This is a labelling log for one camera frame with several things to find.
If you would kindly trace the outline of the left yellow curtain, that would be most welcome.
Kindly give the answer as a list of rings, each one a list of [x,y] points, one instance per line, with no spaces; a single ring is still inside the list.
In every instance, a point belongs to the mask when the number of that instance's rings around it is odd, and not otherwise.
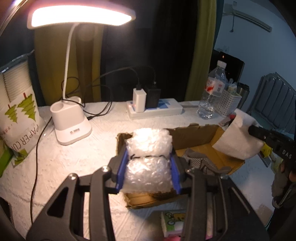
[[[66,49],[72,24],[53,25],[34,31],[35,58],[39,83],[46,105],[62,96]],[[100,87],[87,87],[100,76],[102,25],[80,24],[74,30],[69,57],[67,92],[79,88],[77,95],[86,102],[101,100]]]

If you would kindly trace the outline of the steel thermos cup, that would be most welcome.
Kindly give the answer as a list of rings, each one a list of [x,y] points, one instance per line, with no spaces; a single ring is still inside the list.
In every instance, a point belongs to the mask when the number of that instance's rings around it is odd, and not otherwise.
[[[243,84],[243,83],[239,82],[237,84],[237,93],[241,96],[241,100],[240,100],[237,108],[241,109],[243,107],[243,104],[247,100],[249,93],[250,93],[249,86],[247,84]]]

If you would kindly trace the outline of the wall air conditioner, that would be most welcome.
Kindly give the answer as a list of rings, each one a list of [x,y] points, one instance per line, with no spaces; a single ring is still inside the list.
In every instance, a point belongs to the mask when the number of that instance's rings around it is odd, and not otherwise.
[[[252,1],[225,1],[223,8],[224,16],[234,16],[248,21],[257,27],[271,33],[273,23],[266,16],[267,10]]]

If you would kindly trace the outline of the white paper towel pack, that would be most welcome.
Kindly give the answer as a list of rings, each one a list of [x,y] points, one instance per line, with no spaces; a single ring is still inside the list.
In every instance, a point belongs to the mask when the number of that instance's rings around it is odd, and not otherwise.
[[[257,155],[264,142],[248,133],[248,128],[252,125],[259,127],[259,123],[249,114],[236,109],[236,117],[229,125],[223,135],[213,145],[213,148],[227,156],[246,160]]]

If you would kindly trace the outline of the yellow plastic bag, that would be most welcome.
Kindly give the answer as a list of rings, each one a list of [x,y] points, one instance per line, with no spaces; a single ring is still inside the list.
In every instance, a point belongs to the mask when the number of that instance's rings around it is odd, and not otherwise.
[[[272,162],[274,163],[276,161],[276,156],[273,153],[273,149],[266,143],[264,143],[263,147],[261,148],[259,156],[266,167],[269,167]]]

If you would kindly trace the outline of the bubble wrap bundle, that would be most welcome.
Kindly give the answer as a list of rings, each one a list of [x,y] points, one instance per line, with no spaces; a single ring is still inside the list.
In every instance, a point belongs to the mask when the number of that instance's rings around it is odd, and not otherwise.
[[[124,193],[166,193],[173,188],[170,154],[173,137],[166,129],[140,128],[125,141],[128,163]]]

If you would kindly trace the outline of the grey dotted sock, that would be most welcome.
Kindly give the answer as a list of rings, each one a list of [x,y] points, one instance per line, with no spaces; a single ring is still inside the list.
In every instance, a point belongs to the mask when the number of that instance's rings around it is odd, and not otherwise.
[[[189,166],[189,170],[199,170],[206,175],[219,176],[227,175],[231,171],[231,167],[224,166],[220,169],[205,155],[200,152],[195,152],[192,149],[187,148],[182,155]]]

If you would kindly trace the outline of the yellow curtain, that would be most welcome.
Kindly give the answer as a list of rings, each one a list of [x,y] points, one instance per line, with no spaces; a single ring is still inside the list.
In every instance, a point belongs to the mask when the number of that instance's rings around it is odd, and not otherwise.
[[[198,24],[185,100],[200,100],[208,78],[216,28],[216,1],[198,1]]]
[[[34,31],[35,58],[39,83],[46,105],[62,96],[66,49],[72,24],[53,25]],[[86,102],[101,100],[100,87],[87,87],[100,76],[102,25],[80,24],[74,30],[69,57],[67,92],[79,88],[77,95]]]

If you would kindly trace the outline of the clear water bottle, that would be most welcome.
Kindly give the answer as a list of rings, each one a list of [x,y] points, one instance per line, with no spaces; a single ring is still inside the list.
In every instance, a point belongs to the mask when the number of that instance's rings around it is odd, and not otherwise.
[[[217,67],[212,70],[207,78],[204,92],[199,102],[197,114],[203,119],[211,119],[215,105],[219,102],[223,90],[228,85],[228,80],[225,74],[226,63],[217,61]]]

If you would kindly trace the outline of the white power strip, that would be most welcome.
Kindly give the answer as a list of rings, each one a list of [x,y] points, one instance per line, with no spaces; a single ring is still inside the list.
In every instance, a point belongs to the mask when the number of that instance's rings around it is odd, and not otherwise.
[[[160,99],[156,108],[148,108],[142,113],[134,110],[132,101],[126,102],[126,108],[131,120],[179,115],[183,111],[183,107],[173,98]]]

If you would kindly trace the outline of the small tissue pack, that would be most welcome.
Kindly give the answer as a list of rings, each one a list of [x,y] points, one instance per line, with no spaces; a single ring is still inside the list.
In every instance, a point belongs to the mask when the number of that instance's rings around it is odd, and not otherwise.
[[[183,231],[186,210],[165,210],[161,212],[161,226],[164,237],[180,236]]]

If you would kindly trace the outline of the white plastic basket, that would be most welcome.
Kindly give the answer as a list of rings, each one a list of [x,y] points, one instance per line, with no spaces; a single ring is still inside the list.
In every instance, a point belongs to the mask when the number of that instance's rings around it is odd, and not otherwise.
[[[221,116],[226,117],[236,110],[242,96],[238,93],[231,94],[227,90],[223,90],[222,96],[215,104],[215,111]]]

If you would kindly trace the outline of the grey padded headboard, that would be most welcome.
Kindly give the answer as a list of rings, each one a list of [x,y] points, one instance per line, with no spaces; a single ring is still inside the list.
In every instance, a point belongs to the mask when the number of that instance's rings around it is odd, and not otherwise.
[[[295,90],[278,73],[264,75],[247,110],[265,129],[295,133]]]

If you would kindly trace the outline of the black monitor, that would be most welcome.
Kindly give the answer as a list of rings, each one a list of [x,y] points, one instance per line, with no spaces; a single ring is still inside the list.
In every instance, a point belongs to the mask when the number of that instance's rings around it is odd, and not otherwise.
[[[245,63],[244,61],[222,51],[213,50],[211,55],[209,72],[217,67],[217,62],[222,61],[226,63],[225,73],[228,81],[239,82]]]

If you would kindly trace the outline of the black charger plug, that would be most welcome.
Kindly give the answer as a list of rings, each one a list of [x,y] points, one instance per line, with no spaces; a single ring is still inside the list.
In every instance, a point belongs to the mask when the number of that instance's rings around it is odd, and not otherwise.
[[[159,88],[149,88],[147,86],[144,88],[144,90],[147,94],[145,108],[157,108],[159,104],[161,90]]]

